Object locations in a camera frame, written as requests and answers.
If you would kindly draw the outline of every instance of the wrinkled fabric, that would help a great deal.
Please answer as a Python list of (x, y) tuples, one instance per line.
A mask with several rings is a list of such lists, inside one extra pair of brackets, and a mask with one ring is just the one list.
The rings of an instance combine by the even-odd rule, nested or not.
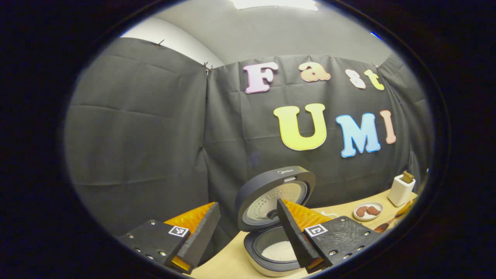
[[(275, 62), (267, 92), (246, 94), (244, 66)], [(317, 62), (331, 74), (306, 82), (298, 66)], [(355, 70), (365, 89), (352, 85)], [(385, 89), (363, 73), (372, 70)], [(273, 111), (297, 106), (301, 135), (314, 133), (307, 104), (320, 103), (327, 138), (318, 148), (286, 147)], [(389, 110), (396, 142), (385, 142)], [(348, 158), (336, 122), (375, 115), (381, 145)], [(202, 261), (218, 253), (239, 229), (235, 197), (262, 172), (298, 165), (316, 175), (308, 207), (363, 199), (391, 187), (404, 170), (425, 177), (433, 152), (433, 124), (425, 92), (395, 55), (379, 68), (326, 55), (275, 56), (215, 68), (166, 47), (119, 38), (83, 71), (67, 111), (64, 141), (74, 186), (95, 218), (122, 235), (149, 219), (167, 220), (208, 202), (219, 202), (221, 219)]]

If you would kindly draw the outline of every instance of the yellow letter u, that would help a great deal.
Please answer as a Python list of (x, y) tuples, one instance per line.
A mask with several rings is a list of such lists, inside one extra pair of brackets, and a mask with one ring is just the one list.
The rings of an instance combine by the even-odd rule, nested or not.
[(315, 133), (311, 137), (302, 137), (298, 129), (298, 119), (296, 115), (300, 112), (298, 107), (280, 107), (274, 110), (274, 115), (279, 118), (279, 128), (281, 129), (282, 142), (294, 150), (309, 150), (321, 146), (326, 137), (324, 114), (325, 109), (322, 104), (309, 104), (305, 110), (311, 113)]

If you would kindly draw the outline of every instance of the white rice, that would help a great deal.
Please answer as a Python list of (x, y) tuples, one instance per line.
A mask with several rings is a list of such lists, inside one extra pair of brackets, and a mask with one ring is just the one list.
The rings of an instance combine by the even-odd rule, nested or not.
[(270, 245), (263, 250), (262, 256), (279, 262), (296, 260), (295, 252), (289, 241), (281, 241)]

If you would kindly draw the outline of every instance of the rice cooker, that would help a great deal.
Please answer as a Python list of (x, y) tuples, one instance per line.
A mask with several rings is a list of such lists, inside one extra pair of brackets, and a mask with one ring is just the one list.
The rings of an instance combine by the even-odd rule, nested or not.
[(273, 244), (289, 241), (277, 217), (277, 199), (305, 205), (314, 186), (313, 173), (299, 166), (290, 166), (261, 173), (239, 190), (235, 201), (238, 227), (249, 232), (244, 239), (245, 249), (248, 260), (260, 273), (280, 277), (300, 268), (296, 259), (279, 261), (262, 253)]

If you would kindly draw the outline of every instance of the table surface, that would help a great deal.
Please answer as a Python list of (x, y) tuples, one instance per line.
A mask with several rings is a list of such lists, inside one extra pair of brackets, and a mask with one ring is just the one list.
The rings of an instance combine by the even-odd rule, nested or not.
[[(325, 214), (337, 214), (338, 216), (348, 216), (353, 218), (353, 220), (363, 224), (364, 226), (375, 229), (379, 225), (386, 223), (394, 218), (396, 213), (403, 208), (404, 204), (395, 207), (387, 198), (390, 190), (379, 193), (375, 196), (371, 196), (362, 200), (350, 202), (347, 204), (341, 204), (330, 207), (323, 208), (315, 208), (313, 209), (316, 212), (325, 212)], [(408, 200), (412, 200), (417, 195), (415, 193), (411, 193)], [(375, 219), (370, 221), (360, 221), (353, 217), (353, 210), (355, 207), (362, 203), (368, 202), (376, 202), (381, 203), (384, 206), (384, 210), (382, 213)], [(400, 221), (397, 219), (388, 229), (394, 228), (395, 225)], [(191, 276), (193, 278), (198, 279), (232, 279), (232, 278), (242, 278), (242, 279), (266, 279), (270, 278), (259, 273), (248, 261), (249, 257), (245, 250), (245, 246), (243, 244), (243, 240), (247, 235), (247, 232), (240, 231), (236, 237), (229, 242), (229, 244), (224, 247), (217, 255), (215, 255), (212, 259), (210, 259), (205, 264), (193, 270)], [(299, 269), (297, 272), (290, 274), (288, 276), (278, 277), (281, 279), (299, 279), (308, 276), (306, 270), (304, 268)]]

